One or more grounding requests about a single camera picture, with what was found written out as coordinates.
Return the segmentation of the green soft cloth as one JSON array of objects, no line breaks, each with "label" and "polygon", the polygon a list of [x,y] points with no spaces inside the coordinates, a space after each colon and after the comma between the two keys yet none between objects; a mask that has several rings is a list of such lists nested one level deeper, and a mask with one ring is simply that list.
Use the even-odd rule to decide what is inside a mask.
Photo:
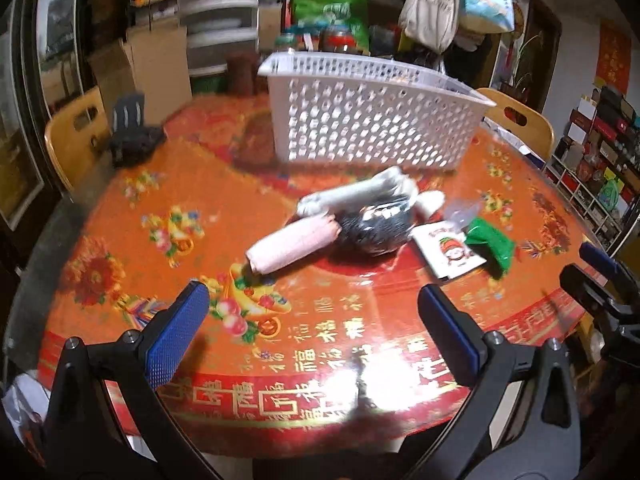
[{"label": "green soft cloth", "polygon": [[464,232],[465,243],[487,260],[494,278],[501,278],[510,271],[515,243],[506,234],[480,217],[473,219]]}]

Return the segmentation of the white cartoon print pouch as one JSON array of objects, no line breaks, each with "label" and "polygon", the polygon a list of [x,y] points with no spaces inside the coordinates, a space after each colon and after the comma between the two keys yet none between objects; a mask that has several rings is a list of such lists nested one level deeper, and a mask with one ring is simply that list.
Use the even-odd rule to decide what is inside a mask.
[{"label": "white cartoon print pouch", "polygon": [[465,244],[465,234],[449,221],[415,226],[411,239],[439,280],[454,280],[487,262]]}]

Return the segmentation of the white cloth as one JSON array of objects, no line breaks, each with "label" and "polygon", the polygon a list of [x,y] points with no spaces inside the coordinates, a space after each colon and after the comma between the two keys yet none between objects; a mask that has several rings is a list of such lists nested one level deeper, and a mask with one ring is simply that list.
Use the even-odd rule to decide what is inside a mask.
[{"label": "white cloth", "polygon": [[407,197],[413,205],[419,194],[416,181],[393,166],[367,180],[354,182],[315,192],[301,198],[296,206],[296,216],[307,218],[319,214],[337,214],[345,210],[359,210],[378,200]]}]

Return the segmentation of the black knitted soft item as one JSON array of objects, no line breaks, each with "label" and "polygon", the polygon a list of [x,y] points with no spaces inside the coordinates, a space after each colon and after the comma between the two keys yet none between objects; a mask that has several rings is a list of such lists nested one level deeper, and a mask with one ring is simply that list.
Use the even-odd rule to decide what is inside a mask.
[{"label": "black knitted soft item", "polygon": [[341,227],[338,247],[377,257],[397,252],[408,242],[414,214],[408,197],[398,196],[341,212],[336,221]]}]

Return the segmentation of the pink towel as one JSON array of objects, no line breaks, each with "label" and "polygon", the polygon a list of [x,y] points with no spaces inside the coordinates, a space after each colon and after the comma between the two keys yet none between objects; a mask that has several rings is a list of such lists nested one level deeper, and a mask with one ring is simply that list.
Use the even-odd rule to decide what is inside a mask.
[{"label": "pink towel", "polygon": [[331,245],[341,230],[333,214],[294,221],[258,240],[245,253],[250,270],[262,275],[279,271]]}]

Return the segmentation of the white cream round soft item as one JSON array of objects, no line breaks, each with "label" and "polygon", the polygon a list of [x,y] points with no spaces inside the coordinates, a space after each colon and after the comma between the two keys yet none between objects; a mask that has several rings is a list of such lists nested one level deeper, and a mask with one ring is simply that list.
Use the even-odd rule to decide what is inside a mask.
[{"label": "white cream round soft item", "polygon": [[430,220],[442,206],[446,195],[439,190],[424,191],[416,196],[413,209],[424,220]]}]

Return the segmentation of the shelf with colourful boxes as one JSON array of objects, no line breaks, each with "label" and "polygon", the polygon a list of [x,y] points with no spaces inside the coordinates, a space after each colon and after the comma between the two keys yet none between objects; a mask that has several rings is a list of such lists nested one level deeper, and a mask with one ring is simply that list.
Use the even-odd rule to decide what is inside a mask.
[{"label": "shelf with colourful boxes", "polygon": [[603,86],[570,113],[544,175],[609,255],[639,226],[639,115]]}]

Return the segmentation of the right wooden chair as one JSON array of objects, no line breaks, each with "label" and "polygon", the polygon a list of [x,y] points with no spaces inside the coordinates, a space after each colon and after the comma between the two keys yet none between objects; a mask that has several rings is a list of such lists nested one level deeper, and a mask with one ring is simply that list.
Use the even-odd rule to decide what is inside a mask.
[{"label": "right wooden chair", "polygon": [[554,130],[548,119],[520,101],[491,88],[479,88],[482,96],[495,102],[486,116],[523,141],[545,162],[552,154]]}]

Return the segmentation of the clear plastic wrapper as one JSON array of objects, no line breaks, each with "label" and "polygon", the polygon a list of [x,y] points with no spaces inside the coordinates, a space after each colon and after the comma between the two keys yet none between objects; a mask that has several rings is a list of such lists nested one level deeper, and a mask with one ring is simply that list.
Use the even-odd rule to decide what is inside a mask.
[{"label": "clear plastic wrapper", "polygon": [[442,218],[451,222],[458,230],[465,229],[483,208],[482,200],[448,200],[442,210]]}]

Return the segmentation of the red floral tablecloth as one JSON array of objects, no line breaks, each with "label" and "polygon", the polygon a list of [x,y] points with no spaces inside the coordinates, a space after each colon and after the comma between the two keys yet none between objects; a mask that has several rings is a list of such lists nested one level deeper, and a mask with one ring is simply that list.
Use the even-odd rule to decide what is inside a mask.
[{"label": "red floral tablecloth", "polygon": [[[565,336],[582,316],[559,284],[591,237],[540,171],[477,125],[456,172],[412,172],[420,191],[480,202],[516,244],[502,278],[482,266],[446,294],[485,330],[516,344]],[[249,278],[247,248],[316,191],[369,177],[360,168],[288,167],[273,159],[268,96],[194,101],[165,127],[145,164],[96,166],[78,242],[63,258],[39,351],[51,387],[63,342],[142,328],[192,278],[209,316],[160,396],[207,452],[283,456],[403,437],[461,405],[422,325],[416,297],[434,275],[413,243],[381,258],[330,248],[276,274]]]}]

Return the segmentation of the black phone stand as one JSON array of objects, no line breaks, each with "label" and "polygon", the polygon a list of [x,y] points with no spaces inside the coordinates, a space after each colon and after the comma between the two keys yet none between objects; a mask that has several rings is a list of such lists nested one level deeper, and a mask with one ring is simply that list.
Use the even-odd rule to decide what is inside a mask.
[{"label": "black phone stand", "polygon": [[149,126],[144,122],[144,106],[144,94],[134,92],[119,98],[113,107],[108,147],[115,168],[142,164],[167,139],[161,126]]}]

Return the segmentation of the white perforated plastic basket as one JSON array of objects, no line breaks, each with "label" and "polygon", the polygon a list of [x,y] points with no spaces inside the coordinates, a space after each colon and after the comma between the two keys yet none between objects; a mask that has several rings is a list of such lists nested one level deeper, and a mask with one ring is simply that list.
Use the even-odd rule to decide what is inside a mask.
[{"label": "white perforated plastic basket", "polygon": [[495,102],[416,65],[326,52],[276,52],[266,78],[274,151],[291,165],[454,170]]}]

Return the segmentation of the red lidded glass jar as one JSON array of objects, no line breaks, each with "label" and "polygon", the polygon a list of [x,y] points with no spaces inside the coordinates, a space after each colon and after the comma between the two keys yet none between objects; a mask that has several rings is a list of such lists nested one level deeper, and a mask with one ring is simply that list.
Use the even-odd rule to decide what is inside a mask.
[{"label": "red lidded glass jar", "polygon": [[331,24],[320,32],[319,49],[322,52],[358,54],[356,39],[344,24]]}]

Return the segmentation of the green shopping bag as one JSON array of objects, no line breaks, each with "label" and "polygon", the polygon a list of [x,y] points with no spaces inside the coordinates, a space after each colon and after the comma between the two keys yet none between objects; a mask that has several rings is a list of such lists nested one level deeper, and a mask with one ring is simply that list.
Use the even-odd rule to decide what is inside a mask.
[{"label": "green shopping bag", "polygon": [[369,50],[368,0],[291,0],[292,22],[322,30],[346,27],[359,50]]}]

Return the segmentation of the red wall banner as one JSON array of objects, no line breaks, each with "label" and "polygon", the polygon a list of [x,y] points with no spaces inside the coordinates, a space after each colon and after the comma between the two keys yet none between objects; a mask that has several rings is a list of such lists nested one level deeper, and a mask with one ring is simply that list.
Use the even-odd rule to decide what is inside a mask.
[{"label": "red wall banner", "polygon": [[599,53],[594,76],[598,88],[610,86],[623,96],[627,93],[631,66],[631,38],[626,32],[602,22]]}]

